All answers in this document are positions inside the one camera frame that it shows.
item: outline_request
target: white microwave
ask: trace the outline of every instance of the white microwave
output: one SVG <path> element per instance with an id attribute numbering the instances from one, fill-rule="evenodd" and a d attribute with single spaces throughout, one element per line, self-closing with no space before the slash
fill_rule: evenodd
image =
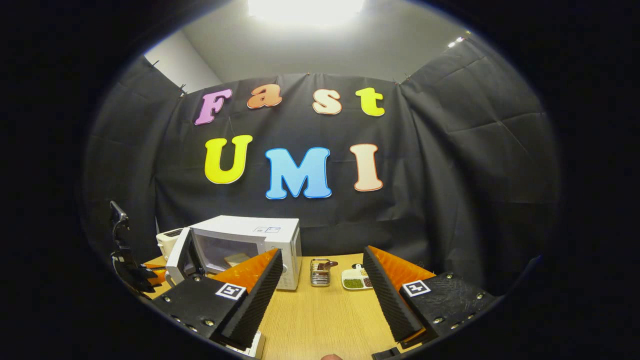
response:
<path id="1" fill-rule="evenodd" d="M 218 274 L 275 248 L 282 251 L 283 268 L 277 288 L 295 290 L 302 260 L 297 218 L 220 215 L 185 227 L 175 241 L 166 269 L 170 279 L 178 284 L 195 272 L 197 266 Z"/>

